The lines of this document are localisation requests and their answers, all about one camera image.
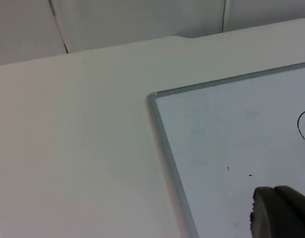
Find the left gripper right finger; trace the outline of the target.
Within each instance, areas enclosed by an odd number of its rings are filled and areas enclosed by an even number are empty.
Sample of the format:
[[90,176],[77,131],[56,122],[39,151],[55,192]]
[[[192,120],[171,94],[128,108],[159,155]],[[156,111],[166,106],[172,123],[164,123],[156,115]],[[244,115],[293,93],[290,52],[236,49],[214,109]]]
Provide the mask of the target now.
[[285,201],[286,206],[293,212],[293,216],[299,221],[304,227],[298,228],[297,238],[302,238],[302,233],[305,233],[305,196],[289,186],[276,186],[275,191]]

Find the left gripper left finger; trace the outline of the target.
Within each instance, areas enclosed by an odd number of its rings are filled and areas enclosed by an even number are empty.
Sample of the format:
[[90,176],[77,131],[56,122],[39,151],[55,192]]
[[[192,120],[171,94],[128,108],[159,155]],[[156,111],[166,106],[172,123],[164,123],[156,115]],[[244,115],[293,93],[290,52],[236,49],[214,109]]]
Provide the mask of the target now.
[[253,238],[275,238],[280,197],[271,187],[257,187],[253,194],[250,230]]

